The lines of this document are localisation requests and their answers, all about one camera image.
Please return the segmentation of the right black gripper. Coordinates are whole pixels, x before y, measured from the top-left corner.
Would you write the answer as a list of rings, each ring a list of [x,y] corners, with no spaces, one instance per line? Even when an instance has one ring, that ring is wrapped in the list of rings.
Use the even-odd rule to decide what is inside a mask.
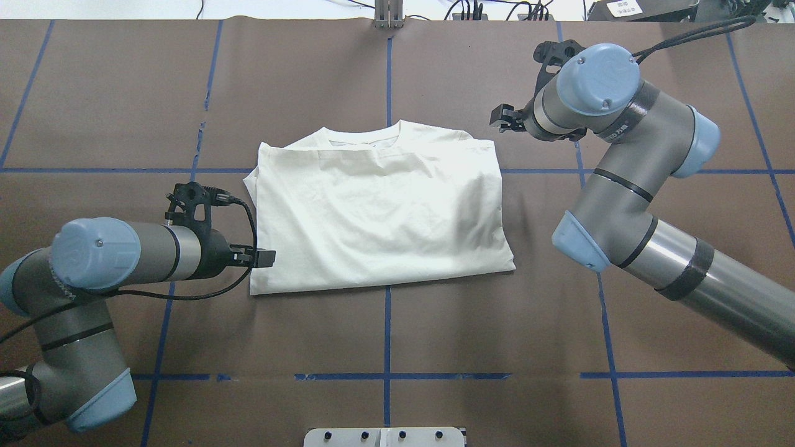
[[[526,104],[520,109],[509,104],[497,105],[491,111],[491,122],[494,122],[494,128],[500,133],[506,131],[536,133],[537,131],[531,104]]]

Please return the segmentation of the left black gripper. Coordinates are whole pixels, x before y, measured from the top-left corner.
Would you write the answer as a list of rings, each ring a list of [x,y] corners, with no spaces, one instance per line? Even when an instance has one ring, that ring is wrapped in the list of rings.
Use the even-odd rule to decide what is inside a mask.
[[[197,278],[216,277],[227,267],[272,267],[275,263],[275,251],[230,244],[215,229],[197,238],[201,247]]]

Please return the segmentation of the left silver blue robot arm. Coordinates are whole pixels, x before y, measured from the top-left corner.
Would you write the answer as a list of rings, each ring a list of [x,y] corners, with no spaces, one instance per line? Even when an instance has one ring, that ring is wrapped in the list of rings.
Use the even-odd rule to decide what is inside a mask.
[[[276,253],[234,245],[216,230],[110,217],[72,220],[52,244],[2,272],[2,303],[25,317],[42,359],[2,372],[2,444],[63,422],[74,433],[108,424],[137,401],[107,307],[140,284],[258,269]]]

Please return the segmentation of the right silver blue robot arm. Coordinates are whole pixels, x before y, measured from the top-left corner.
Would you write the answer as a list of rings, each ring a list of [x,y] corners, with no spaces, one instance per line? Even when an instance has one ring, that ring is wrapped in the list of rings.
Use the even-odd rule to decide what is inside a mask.
[[[668,178],[713,157],[718,125],[644,80],[641,57],[616,43],[542,42],[533,58],[533,98],[495,107],[489,124],[546,142],[593,131],[609,144],[553,232],[556,249],[597,273],[619,267],[792,369],[793,291],[648,211]]]

